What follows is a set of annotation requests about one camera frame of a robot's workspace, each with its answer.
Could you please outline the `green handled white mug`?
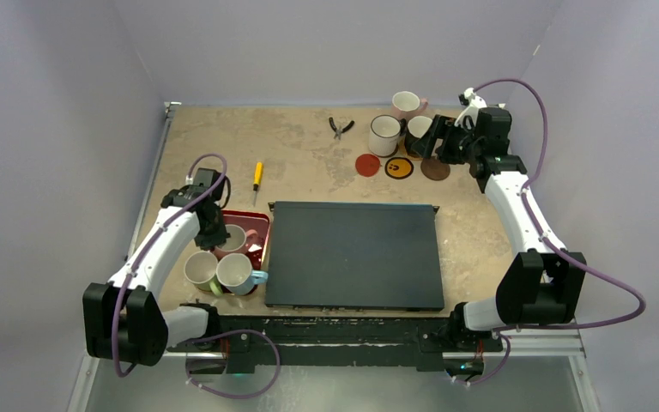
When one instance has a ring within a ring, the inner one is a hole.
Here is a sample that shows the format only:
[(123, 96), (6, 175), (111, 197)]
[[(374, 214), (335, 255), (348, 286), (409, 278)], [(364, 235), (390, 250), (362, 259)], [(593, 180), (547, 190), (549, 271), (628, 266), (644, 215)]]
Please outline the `green handled white mug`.
[(210, 251), (197, 251), (184, 264), (184, 278), (203, 292), (222, 296), (222, 285), (216, 275), (218, 263), (218, 258)]

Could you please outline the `orange smiley coaster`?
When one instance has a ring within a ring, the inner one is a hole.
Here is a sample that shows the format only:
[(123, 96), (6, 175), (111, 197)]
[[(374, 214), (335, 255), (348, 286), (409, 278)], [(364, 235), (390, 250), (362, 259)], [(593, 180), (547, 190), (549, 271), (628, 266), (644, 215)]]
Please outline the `orange smiley coaster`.
[(406, 179), (414, 172), (414, 163), (405, 157), (393, 157), (386, 161), (385, 174), (392, 179)]

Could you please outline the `salmon pink mug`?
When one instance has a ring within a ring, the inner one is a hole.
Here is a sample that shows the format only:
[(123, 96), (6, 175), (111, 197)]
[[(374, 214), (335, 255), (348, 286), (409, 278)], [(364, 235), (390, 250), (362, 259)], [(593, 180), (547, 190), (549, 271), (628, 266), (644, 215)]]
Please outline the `salmon pink mug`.
[(258, 232), (254, 229), (244, 230), (239, 225), (226, 224), (226, 230), (226, 241), (212, 251), (219, 260), (229, 254), (246, 254), (260, 240)]

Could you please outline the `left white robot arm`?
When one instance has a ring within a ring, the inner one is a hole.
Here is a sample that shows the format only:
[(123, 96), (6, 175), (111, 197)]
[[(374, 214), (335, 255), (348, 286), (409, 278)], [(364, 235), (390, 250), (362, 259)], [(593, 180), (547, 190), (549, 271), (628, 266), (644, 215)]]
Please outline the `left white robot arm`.
[(108, 282), (91, 283), (82, 296), (86, 349), (94, 358), (153, 366), (167, 348), (190, 341), (209, 351), (221, 342), (214, 308), (189, 303), (163, 312), (158, 296), (189, 243), (208, 251), (228, 237), (221, 208), (225, 177), (200, 168), (169, 191), (150, 232)]

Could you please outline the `grey white mug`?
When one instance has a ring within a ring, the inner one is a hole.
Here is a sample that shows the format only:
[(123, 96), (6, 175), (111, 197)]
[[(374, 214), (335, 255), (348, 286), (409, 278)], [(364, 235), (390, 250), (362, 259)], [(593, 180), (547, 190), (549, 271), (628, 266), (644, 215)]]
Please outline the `grey white mug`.
[(390, 157), (396, 151), (402, 133), (406, 129), (406, 120), (390, 115), (379, 115), (370, 123), (368, 149), (378, 157)]

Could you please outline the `black handled white mug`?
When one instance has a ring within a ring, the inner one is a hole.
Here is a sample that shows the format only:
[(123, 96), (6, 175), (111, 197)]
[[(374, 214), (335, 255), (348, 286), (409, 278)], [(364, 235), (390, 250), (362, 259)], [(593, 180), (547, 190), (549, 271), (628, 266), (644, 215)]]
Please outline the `black handled white mug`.
[(406, 155), (412, 160), (421, 159), (421, 156), (412, 149), (412, 146), (428, 132), (431, 125), (432, 118), (422, 115), (415, 116), (408, 121), (403, 147)]

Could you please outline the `dark brown wooden coaster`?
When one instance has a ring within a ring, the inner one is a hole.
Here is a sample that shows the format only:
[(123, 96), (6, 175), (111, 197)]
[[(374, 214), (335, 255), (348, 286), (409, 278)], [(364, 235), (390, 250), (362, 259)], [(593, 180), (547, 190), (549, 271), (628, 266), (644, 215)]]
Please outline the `dark brown wooden coaster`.
[(450, 166), (436, 158), (424, 159), (420, 164), (420, 170), (426, 178), (432, 181), (445, 180), (450, 175)]

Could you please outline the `red apple coaster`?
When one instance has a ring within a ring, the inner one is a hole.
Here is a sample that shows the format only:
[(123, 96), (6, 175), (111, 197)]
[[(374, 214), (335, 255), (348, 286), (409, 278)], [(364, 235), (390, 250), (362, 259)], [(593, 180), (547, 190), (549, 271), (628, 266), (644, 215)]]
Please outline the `red apple coaster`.
[(367, 153), (358, 156), (354, 166), (360, 176), (370, 178), (378, 173), (381, 164), (381, 160), (376, 155)]

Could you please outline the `pink handled white mug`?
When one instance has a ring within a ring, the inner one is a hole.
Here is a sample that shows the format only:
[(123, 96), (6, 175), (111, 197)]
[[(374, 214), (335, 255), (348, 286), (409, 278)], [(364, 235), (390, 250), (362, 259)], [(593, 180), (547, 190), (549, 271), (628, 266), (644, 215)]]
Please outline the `pink handled white mug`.
[(411, 118), (422, 114), (427, 106), (427, 99), (410, 91), (400, 91), (392, 96), (391, 116), (404, 126)]

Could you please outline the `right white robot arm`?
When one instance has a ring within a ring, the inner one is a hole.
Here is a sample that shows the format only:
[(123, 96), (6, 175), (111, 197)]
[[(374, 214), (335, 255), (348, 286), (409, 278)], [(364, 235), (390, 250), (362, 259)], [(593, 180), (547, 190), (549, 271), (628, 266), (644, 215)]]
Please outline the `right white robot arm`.
[(443, 333), (459, 349), (470, 348), (504, 327), (570, 323), (585, 278), (583, 270), (547, 245), (553, 232), (523, 186), (529, 179), (527, 168), (509, 152), (511, 123), (510, 113), (499, 107), (481, 108), (475, 116), (461, 118), (437, 114), (413, 146), (425, 158), (469, 165), (470, 175), (499, 214), (515, 253), (493, 297), (462, 302), (451, 312)]

